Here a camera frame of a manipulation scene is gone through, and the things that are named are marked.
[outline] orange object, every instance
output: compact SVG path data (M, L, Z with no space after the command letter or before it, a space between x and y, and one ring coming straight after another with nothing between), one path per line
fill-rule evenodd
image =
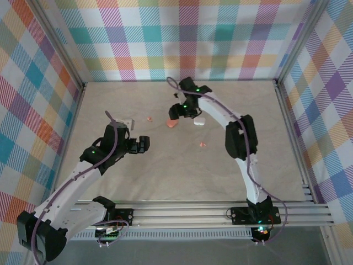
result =
M167 120L167 126L168 126L169 128L175 127L176 124L178 124L178 120L171 120L171 119L168 119L168 120Z

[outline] wire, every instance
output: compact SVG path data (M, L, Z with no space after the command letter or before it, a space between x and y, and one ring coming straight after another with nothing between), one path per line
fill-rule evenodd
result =
M270 219L271 219L271 223L272 223L272 226L271 226L271 230L274 228L274 218L272 217L272 215L269 215Z
M95 225L106 225L106 224L110 224L110 223L112 223L112 222L122 222L122 223L124 223L124 224L126 225L126 229L125 229L124 233L122 233L118 238L116 238L115 240L113 240L113 241L111 241L111 242L109 242L109 243L107 242L107 243L106 243L106 246L107 246L107 247L109 247L110 245L116 243L119 239L121 239L123 236L125 236L126 233L127 233L127 231L128 231L128 229L129 229L129 227L130 227L128 221L120 220L120 219L119 219L119 220L110 220L110 221L98 222L98 223L94 224L94 226L95 226ZM100 247L102 247L102 245L103 245L103 243L102 243L101 240L100 240L101 238L102 238L102 236L99 236L99 237L98 237L98 243L99 243L99 246L100 246Z
M228 219L231 219L232 217L229 216L229 215L227 215L227 213L228 213L229 210L230 210L230 208L228 208L228 210L226 211L226 217L227 217Z
M122 218L120 215L118 215L116 218L119 218L119 219L123 220L123 218ZM124 223L122 223L121 228L118 229L118 230L120 231L120 230L122 230L123 228L124 228Z
M99 142L101 142L102 139L103 139L103 137L100 137L100 138L96 139L96 140L92 143L92 146L96 146Z
M114 144L112 149L110 150L110 153L104 157L100 162L92 165L90 168L87 168L86 170L78 173L77 175L75 175L73 178L69 179L67 182L65 182L65 184L59 189L57 190L56 193L53 194L53 197L50 199L50 201L48 202L48 204L45 206L44 210L42 211L42 213L39 215L37 222L34 225L33 228L33 232L32 232L32 236L31 236L31 249L33 251L33 257L35 260L36 265L41 265L40 261L38 259L38 253L37 253L37 249L36 249L36 234L37 234L37 230L39 227L39 224L41 222L41 220L43 219L44 215L46 214L46 210L48 210L53 202L56 200L56 198L60 195L60 193L62 193L62 191L64 189L66 189L66 187L68 185L70 185L70 183L72 183L73 181L76 181L79 177L81 177L82 175L85 175L87 172L97 168L99 165L103 164L105 161L107 161L109 159L109 157L112 156L112 154L115 151L116 145L117 145L117 124L116 121L112 118L112 116L110 115L110 113L108 111L105 111L105 114L108 116L108 118L111 120L113 127L114 127Z
M283 228L285 227L286 223L287 223L287 220L288 220L288 209L287 209L287 206L285 204L285 202L281 199L279 199L278 197L272 195L271 193L269 193L266 189L264 189L259 183L256 182L256 180L254 180L254 178L252 177L252 175L250 174L250 144L249 144L249 139L248 139L248 134L247 134L247 131L245 129L245 126L243 124L243 122L236 116L234 115L234 113L229 110L225 105L223 105L221 102L219 102L218 100L210 97L209 95L207 94L202 94L202 93L198 93L198 92L189 92L189 91L186 91L186 90L183 90L181 88L179 88L179 85L178 83L176 82L175 79L173 79L172 77L168 76L167 77L167 82L168 84L176 89L177 91L179 92L183 92L185 94L190 94L190 95L197 95L197 96L202 96L202 97L205 97L205 98L208 98L210 100L212 100L213 102L215 102L217 105L219 105L223 110L225 110L231 117L233 117L240 125L240 127L242 128L242 131L243 131L243 134L244 134L244 139L245 139L245 148L247 150L247 174L250 178L250 180L259 188L261 189L264 193L266 193L268 196L274 198L275 200L277 200L278 202L280 202L281 204L283 204L284 208L285 208L285 219L283 221L283 224L280 228L280 231L271 239L267 240L267 243L270 243L270 242L273 242L273 240L275 238L278 237L278 235L282 232Z
M201 114L202 114L202 110L201 109L199 109L199 113L198 114L196 114L195 116L192 116L191 118L192 119L195 119L196 117L198 117L198 116L200 116Z

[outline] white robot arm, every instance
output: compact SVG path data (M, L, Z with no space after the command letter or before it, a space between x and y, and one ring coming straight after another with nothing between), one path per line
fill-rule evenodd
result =
M178 90L178 93L174 95L179 98L179 104L173 105L169 110L169 117L172 120L178 119L180 116L195 118L203 111L209 113L225 129L225 148L239 165L247 189L249 207L246 209L246 215L251 217L248 221L253 224L261 223L266 222L269 215L275 216L278 209L273 207L271 198L261 188L262 179L256 165L258 139L253 118L250 115L242 116L230 110L208 86L198 87L190 77L180 81L180 89L178 84L175 83L174 86L170 80L173 79L167 78L168 83ZM240 214L237 213L234 216L236 215L237 219L244 221L247 217L241 212L244 212L243 209ZM233 224L239 224L237 220L232 219L232 221Z
M220 101L214 92L207 92L207 95L211 96L212 98ZM210 99L201 97L198 99L199 108L202 111L209 113L225 130L229 123L234 122L234 119L218 104L211 101ZM234 112L237 117L241 117L239 113ZM265 194L261 189L259 189L254 182L249 178L247 173L247 160L242 160L240 158L235 158L235 161L239 165L239 168L242 172L242 176L245 182L245 186L247 189L247 199L256 204L261 203L267 198L267 194ZM256 154L250 155L250 173L253 176L253 179L262 184L262 180L260 174L258 172L257 164L257 157Z
M32 250L31 239L35 224L38 223L39 226L35 233L35 251L42 256L43 260L52 261L61 253L68 240L88 226L101 221L115 220L117 216L123 214L123 221L131 225L132 209L119 211L115 208L115 203L101 196L94 198L92 202L83 204L80 209L73 209L81 195L109 167L127 153L144 153L149 149L148 136L140 136L139 142L135 138L130 138L127 125L121 122L116 123L116 130L115 150L105 162L99 163L108 157L114 147L115 129L112 123L106 127L103 137L98 138L92 146L84 150L80 162L77 163L70 176L45 202L39 205L33 213L23 211L17 217L19 242L22 246ZM85 171L87 171L85 174L78 177L78 174ZM101 228L101 233L114 232L111 228L112 226L104 226Z

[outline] marble-textured surface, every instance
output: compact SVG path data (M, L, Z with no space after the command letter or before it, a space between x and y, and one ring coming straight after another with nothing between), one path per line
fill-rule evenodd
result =
M250 114L258 134L259 171L264 187L283 200L303 200L301 178L271 81L197 82L220 100ZM148 135L145 154L126 155L82 196L112 200L245 200L240 169L224 147L224 130L208 114L205 126L181 118L165 124L177 102L166 82L89 83L58 184L72 171L85 148L101 137L114 118L133 118L132 137Z

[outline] plaid fabric wall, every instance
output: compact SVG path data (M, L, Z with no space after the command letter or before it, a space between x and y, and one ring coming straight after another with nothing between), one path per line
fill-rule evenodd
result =
M353 0L331 0L285 80L320 201L353 264Z
M0 265L18 265L16 218L49 194L79 95L25 0L0 0Z
M272 79L314 2L41 0L86 81Z

